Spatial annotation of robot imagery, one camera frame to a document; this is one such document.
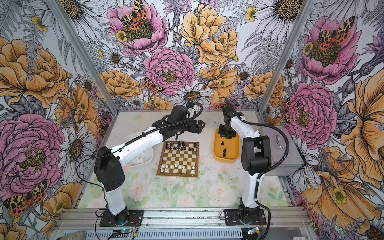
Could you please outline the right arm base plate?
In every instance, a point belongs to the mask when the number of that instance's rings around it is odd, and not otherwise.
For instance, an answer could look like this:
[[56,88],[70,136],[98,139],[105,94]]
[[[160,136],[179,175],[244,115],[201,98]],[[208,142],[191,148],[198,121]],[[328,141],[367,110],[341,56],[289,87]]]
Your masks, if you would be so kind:
[[224,218],[227,226],[266,226],[264,210],[257,208],[225,209]]

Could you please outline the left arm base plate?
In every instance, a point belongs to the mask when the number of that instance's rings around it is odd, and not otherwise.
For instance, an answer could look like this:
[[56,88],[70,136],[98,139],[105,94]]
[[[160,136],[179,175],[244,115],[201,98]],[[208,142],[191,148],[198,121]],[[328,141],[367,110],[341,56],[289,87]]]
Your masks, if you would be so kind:
[[101,227],[140,227],[143,220],[143,210],[127,210],[124,209],[116,216],[109,210],[105,210],[102,214]]

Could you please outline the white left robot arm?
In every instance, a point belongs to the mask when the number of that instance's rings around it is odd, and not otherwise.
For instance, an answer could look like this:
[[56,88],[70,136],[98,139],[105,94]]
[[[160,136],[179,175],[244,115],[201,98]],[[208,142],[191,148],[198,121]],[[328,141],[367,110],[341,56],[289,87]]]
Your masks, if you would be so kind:
[[118,146],[101,147],[96,156],[94,173],[104,189],[106,200],[105,219],[113,226],[124,226],[129,221],[128,207],[124,201],[122,185],[126,180],[124,167],[147,149],[184,132],[200,134],[205,123],[196,118],[203,112],[200,103],[177,105],[171,113],[154,122],[137,137]]

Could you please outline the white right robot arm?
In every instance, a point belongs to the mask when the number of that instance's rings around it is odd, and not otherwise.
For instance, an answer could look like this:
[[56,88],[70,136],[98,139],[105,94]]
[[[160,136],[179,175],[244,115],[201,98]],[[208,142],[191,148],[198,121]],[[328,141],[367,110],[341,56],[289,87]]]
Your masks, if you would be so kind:
[[225,162],[241,158],[241,164],[247,173],[245,189],[241,203],[233,219],[243,224],[261,220],[263,213],[258,204],[258,193],[263,179],[262,171],[271,166],[270,140],[245,123],[245,117],[237,112],[229,100],[222,107],[224,124],[217,129],[215,139],[218,143],[218,158]]

